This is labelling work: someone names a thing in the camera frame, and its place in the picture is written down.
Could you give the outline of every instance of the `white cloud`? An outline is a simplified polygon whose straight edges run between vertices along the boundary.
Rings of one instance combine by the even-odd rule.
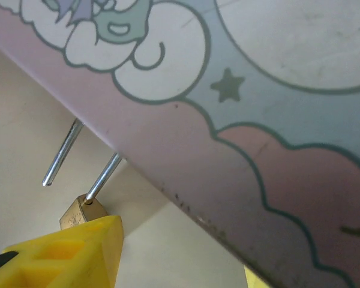
[[[60,21],[57,11],[51,11],[41,0],[22,0],[21,17],[24,22],[33,24],[41,38],[57,48],[64,48],[74,28],[68,25],[69,11]]]
[[[0,0],[0,6],[18,14],[20,12],[20,2],[20,0]]]
[[[135,41],[128,44],[110,44],[97,39],[95,24],[81,21],[68,41],[65,55],[73,65],[86,64],[97,70],[109,70],[121,65],[132,53],[135,45]]]
[[[204,31],[189,9],[167,2],[152,7],[148,25],[148,35],[134,55],[136,62],[155,65],[160,43],[165,46],[163,61],[151,70],[141,70],[128,61],[115,71],[116,80],[137,98],[169,99],[184,92],[198,77],[205,57]]]

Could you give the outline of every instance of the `metal pin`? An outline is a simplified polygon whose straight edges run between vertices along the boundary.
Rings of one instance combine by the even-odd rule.
[[[100,176],[97,178],[95,184],[88,191],[85,196],[84,203],[87,205],[92,204],[92,200],[96,197],[96,195],[100,192],[104,184],[107,182],[109,177],[112,175],[113,171],[115,171],[116,167],[119,166],[122,158],[119,154],[114,153],[112,158],[109,160],[107,166],[104,168]]]
[[[48,168],[48,171],[43,179],[43,186],[51,186],[54,178],[56,177],[59,169],[64,162],[64,159],[68,155],[74,141],[78,137],[81,129],[84,124],[79,119],[75,119],[70,131],[68,132],[64,142],[62,143],[59,152],[56,154],[55,159],[53,159],[51,165]]]

